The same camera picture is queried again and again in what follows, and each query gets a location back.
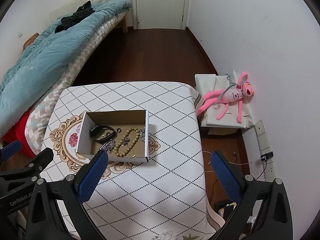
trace red flower print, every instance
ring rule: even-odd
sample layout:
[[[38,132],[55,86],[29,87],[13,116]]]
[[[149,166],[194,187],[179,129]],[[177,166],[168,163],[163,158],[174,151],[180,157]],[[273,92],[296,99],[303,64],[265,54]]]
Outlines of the red flower print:
[[[69,144],[71,145],[71,147],[75,147],[77,142],[78,142],[78,135],[76,133],[71,134],[69,138]]]

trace blue gripper pad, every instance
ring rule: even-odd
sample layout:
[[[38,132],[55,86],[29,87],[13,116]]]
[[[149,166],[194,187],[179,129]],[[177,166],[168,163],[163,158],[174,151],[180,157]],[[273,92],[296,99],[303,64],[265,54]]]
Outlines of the blue gripper pad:
[[[240,185],[216,152],[211,154],[211,167],[229,199],[239,204],[241,201]]]
[[[89,201],[107,166],[108,154],[103,151],[78,186],[78,200],[81,204]]]
[[[0,152],[0,158],[2,160],[9,159],[12,155],[21,150],[21,142],[16,140],[13,143],[10,143],[6,147],[3,147]]]

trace black smartwatch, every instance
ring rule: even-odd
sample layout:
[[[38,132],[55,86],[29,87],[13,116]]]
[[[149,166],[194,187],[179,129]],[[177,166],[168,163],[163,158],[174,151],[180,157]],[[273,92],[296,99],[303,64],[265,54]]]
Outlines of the black smartwatch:
[[[101,138],[101,139],[97,139],[97,135],[99,133],[101,133],[102,130],[110,130],[109,132],[106,133],[106,136]],[[116,137],[116,131],[115,129],[113,129],[111,126],[108,125],[99,125],[97,124],[94,128],[92,128],[90,130],[90,137],[92,140],[99,142],[101,144],[106,143],[108,140],[113,139],[114,137]]]

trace power strip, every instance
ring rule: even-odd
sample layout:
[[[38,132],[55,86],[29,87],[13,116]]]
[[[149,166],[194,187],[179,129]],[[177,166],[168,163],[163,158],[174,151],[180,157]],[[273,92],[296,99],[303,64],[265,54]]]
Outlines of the power strip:
[[[264,126],[264,123],[262,120],[258,121],[254,125],[254,129],[257,134],[257,140],[260,150],[260,155],[263,156],[265,154],[268,154],[272,152],[272,148],[269,142],[268,133]],[[267,167],[265,161],[263,161],[263,169],[264,171],[264,178],[265,181],[272,182],[276,178],[276,171],[274,167],[274,157],[271,157],[267,160]]]

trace screw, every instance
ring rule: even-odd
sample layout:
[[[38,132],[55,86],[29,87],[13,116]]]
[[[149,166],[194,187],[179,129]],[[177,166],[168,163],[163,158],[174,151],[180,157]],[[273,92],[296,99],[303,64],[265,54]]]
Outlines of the screw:
[[[66,176],[67,181],[72,181],[74,178],[75,178],[75,176],[73,176],[72,174],[69,174]]]
[[[38,179],[37,184],[41,185],[43,182],[44,182],[44,179],[41,178],[41,179]]]

